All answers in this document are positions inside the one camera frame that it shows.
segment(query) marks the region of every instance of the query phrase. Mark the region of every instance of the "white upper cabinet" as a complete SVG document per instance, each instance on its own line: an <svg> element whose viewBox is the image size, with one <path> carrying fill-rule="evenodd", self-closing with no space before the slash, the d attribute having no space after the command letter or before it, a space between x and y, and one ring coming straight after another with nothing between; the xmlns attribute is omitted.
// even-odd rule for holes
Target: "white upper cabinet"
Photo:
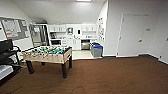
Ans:
<svg viewBox="0 0 168 94"><path fill-rule="evenodd" d="M66 31L66 26L65 25L55 25L55 31Z"/></svg>
<svg viewBox="0 0 168 94"><path fill-rule="evenodd" d="M96 25L95 24L83 24L82 25L82 31L96 31Z"/></svg>
<svg viewBox="0 0 168 94"><path fill-rule="evenodd" d="M50 32L66 32L65 25L48 25Z"/></svg>

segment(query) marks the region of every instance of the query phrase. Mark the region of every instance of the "white wall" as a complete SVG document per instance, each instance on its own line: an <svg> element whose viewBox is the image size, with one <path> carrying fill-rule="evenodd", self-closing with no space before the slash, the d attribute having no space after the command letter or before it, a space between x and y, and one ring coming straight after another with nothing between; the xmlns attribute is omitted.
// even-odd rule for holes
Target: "white wall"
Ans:
<svg viewBox="0 0 168 94"><path fill-rule="evenodd" d="M116 56L119 40L119 31L122 14L146 14L149 15L148 27L150 32L143 36L143 46L140 53L148 53L148 46L155 31L158 14L161 10L161 0L109 0L107 27L105 33L103 56Z"/></svg>
<svg viewBox="0 0 168 94"><path fill-rule="evenodd" d="M149 53L159 58L163 53L163 48L168 38L168 0L164 2L163 10L161 11L156 32L153 36Z"/></svg>
<svg viewBox="0 0 168 94"><path fill-rule="evenodd" d="M99 19L100 18L103 18L103 26L102 28L104 28L104 34L106 32L106 22L107 22L107 11L108 11L108 0L104 3L102 9L101 9L101 12L99 14L99 17L97 19L97 22L96 22L96 27L97 27L97 36L99 35L99 31L98 31L98 28L99 28ZM97 42L99 42L101 45L104 45L104 41L103 40L100 40L99 36L97 38Z"/></svg>
<svg viewBox="0 0 168 94"><path fill-rule="evenodd" d="M10 0L0 0L0 17L5 18L15 18L15 19L24 19L27 22L27 26L31 19L23 13L12 1ZM0 32L0 40L5 40L6 36L3 30ZM24 38L20 40L15 40L14 45L17 45L21 50L33 47L31 37Z"/></svg>

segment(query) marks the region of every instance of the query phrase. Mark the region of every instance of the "foosball table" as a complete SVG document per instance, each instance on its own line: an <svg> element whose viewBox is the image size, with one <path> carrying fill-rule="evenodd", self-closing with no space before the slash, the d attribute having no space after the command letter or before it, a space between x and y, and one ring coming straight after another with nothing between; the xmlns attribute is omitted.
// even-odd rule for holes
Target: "foosball table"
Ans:
<svg viewBox="0 0 168 94"><path fill-rule="evenodd" d="M38 46L22 51L26 60L29 74L34 73L32 61L39 61L44 66L45 62L59 63L62 66L63 78L67 77L66 62L69 59L69 68L72 68L72 47L67 46Z"/></svg>

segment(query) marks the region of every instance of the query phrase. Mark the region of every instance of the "ceiling light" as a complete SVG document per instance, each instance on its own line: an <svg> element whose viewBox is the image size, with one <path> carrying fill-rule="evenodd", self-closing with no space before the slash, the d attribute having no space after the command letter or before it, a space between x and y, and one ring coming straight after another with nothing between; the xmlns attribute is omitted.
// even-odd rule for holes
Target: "ceiling light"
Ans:
<svg viewBox="0 0 168 94"><path fill-rule="evenodd" d="M91 0L76 0L76 1L90 2Z"/></svg>

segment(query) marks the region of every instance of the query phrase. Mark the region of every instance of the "wooden table leg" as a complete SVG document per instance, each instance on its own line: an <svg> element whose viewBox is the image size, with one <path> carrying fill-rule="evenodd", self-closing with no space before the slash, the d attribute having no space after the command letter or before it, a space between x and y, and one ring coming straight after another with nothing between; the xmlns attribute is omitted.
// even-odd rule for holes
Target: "wooden table leg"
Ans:
<svg viewBox="0 0 168 94"><path fill-rule="evenodd" d="M45 62L41 62L41 65L44 66L44 65L45 65Z"/></svg>
<svg viewBox="0 0 168 94"><path fill-rule="evenodd" d="M66 63L61 64L61 66L62 66L63 78L66 78L67 77Z"/></svg>
<svg viewBox="0 0 168 94"><path fill-rule="evenodd" d="M72 68L72 56L69 58L69 68Z"/></svg>
<svg viewBox="0 0 168 94"><path fill-rule="evenodd" d="M31 61L27 61L26 60L26 64L27 64L27 68L28 68L29 74L33 74L34 70L33 70L33 66L32 66Z"/></svg>

